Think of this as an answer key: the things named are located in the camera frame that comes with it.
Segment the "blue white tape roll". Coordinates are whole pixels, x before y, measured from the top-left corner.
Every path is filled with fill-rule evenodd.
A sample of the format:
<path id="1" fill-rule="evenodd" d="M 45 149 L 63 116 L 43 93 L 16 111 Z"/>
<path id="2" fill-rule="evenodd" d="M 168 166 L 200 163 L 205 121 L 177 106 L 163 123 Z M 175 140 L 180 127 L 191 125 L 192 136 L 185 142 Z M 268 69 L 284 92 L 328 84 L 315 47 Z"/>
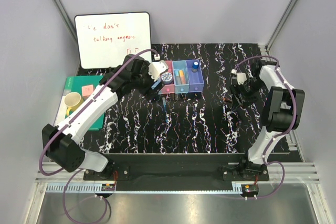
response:
<path id="1" fill-rule="evenodd" d="M 165 72 L 161 74 L 160 78 L 165 85 L 171 84 L 173 82 L 173 74 L 170 72 Z"/>

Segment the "pink bin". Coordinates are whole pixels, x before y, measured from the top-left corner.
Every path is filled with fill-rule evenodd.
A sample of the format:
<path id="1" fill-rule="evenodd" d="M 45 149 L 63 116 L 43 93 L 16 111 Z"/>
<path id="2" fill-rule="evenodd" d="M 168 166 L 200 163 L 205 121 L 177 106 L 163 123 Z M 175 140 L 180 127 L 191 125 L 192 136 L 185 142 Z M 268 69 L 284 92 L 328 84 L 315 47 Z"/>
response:
<path id="1" fill-rule="evenodd" d="M 173 74 L 173 61 L 165 61 L 168 65 L 169 69 L 167 72 L 170 72 Z M 174 79 L 171 84 L 164 85 L 164 87 L 160 90 L 159 94 L 169 94 L 174 93 L 175 91 L 175 85 L 174 85 Z"/>

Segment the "thin blue pen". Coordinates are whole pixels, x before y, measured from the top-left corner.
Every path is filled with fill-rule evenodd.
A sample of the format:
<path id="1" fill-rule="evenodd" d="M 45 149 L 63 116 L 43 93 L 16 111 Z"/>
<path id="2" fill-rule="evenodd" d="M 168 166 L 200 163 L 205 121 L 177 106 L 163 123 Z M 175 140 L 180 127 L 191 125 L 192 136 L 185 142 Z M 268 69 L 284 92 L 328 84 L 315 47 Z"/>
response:
<path id="1" fill-rule="evenodd" d="M 169 124 L 170 115 L 167 111 L 167 104 L 166 104 L 166 98 L 165 97 L 162 98 L 162 103 L 163 103 L 163 111 L 164 111 L 164 114 L 165 114 L 165 122 L 166 122 L 166 124 Z"/>

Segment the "blue white marker pen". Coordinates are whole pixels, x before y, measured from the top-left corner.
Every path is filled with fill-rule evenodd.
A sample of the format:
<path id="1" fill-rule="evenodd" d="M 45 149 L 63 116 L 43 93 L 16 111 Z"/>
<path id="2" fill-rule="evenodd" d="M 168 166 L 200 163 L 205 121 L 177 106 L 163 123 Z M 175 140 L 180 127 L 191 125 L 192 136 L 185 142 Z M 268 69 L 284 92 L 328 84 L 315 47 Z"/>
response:
<path id="1" fill-rule="evenodd" d="M 179 71 L 178 71 L 178 70 L 174 70 L 174 76 L 175 76 L 176 84 L 177 84 L 177 85 L 180 85 L 180 84 L 181 84 L 181 81 L 180 81 Z"/>

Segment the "teal blue bin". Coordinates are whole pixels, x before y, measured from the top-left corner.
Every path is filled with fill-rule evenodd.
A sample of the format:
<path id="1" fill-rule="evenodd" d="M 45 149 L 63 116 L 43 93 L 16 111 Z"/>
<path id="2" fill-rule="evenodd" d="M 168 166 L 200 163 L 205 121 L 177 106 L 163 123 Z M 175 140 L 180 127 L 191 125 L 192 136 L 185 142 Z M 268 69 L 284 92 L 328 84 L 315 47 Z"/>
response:
<path id="1" fill-rule="evenodd" d="M 173 77 L 175 84 L 175 93 L 188 93 L 190 88 L 190 82 L 185 60 L 173 61 Z"/>

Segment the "orange highlighter pen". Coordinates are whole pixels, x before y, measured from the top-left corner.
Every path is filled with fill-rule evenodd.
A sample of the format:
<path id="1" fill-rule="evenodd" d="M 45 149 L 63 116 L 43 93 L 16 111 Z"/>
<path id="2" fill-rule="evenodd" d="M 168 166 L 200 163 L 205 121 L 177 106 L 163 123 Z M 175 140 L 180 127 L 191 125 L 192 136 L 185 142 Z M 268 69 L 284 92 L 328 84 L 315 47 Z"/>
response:
<path id="1" fill-rule="evenodd" d="M 185 77 L 184 77 L 184 71 L 180 69 L 178 72 L 179 72 L 181 84 L 186 84 Z"/>

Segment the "purple bin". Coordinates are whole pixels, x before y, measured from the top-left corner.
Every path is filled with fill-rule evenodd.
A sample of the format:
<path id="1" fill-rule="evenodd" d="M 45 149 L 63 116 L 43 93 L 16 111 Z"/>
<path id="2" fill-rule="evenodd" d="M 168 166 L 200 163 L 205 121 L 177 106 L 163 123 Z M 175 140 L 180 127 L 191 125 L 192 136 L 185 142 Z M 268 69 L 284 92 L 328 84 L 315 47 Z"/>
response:
<path id="1" fill-rule="evenodd" d="M 193 62 L 199 62 L 199 69 L 196 73 L 192 72 Z M 204 87 L 204 79 L 201 70 L 201 64 L 199 60 L 187 60 L 187 73 L 189 79 L 189 93 L 202 92 Z"/>

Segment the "grey blue glue stick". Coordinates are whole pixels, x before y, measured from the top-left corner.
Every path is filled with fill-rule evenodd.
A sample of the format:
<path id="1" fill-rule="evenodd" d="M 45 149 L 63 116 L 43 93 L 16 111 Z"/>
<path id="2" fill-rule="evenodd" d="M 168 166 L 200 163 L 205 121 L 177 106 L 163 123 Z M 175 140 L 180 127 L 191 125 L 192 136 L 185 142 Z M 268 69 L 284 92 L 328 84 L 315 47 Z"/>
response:
<path id="1" fill-rule="evenodd" d="M 193 73 L 196 73 L 196 72 L 198 71 L 198 69 L 199 69 L 199 66 L 200 66 L 200 64 L 199 64 L 198 61 L 193 62 L 193 65 L 192 65 L 192 72 L 193 72 Z"/>

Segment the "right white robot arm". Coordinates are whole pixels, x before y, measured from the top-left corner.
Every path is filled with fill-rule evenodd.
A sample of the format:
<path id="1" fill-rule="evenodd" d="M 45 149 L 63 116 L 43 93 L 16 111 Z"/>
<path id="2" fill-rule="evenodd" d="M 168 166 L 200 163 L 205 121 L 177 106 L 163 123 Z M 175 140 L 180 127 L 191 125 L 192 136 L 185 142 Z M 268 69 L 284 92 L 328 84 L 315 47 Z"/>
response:
<path id="1" fill-rule="evenodd" d="M 246 108 L 257 100 L 263 87 L 268 97 L 261 113 L 262 129 L 251 148 L 228 174 L 234 178 L 253 180 L 267 175 L 268 157 L 277 143 L 300 123 L 305 92 L 296 89 L 283 76 L 279 60 L 264 56 L 251 57 L 251 76 L 231 70 L 232 110 Z"/>

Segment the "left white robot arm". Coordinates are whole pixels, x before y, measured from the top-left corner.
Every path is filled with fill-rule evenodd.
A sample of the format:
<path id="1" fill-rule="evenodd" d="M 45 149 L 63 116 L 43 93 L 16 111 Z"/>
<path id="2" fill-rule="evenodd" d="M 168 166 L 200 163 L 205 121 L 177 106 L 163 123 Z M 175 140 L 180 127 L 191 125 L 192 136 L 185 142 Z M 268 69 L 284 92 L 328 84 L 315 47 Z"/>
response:
<path id="1" fill-rule="evenodd" d="M 107 109 L 132 90 L 138 90 L 151 100 L 163 88 L 160 76 L 168 71 L 168 65 L 163 60 L 148 62 L 140 55 L 127 55 L 122 65 L 110 68 L 93 94 L 75 112 L 56 126 L 47 124 L 42 129 L 44 148 L 39 158 L 39 170 L 43 175 L 48 175 L 43 170 L 44 157 L 69 173 L 85 169 L 95 172 L 103 180 L 113 175 L 114 161 L 99 152 L 81 148 L 79 142 Z"/>

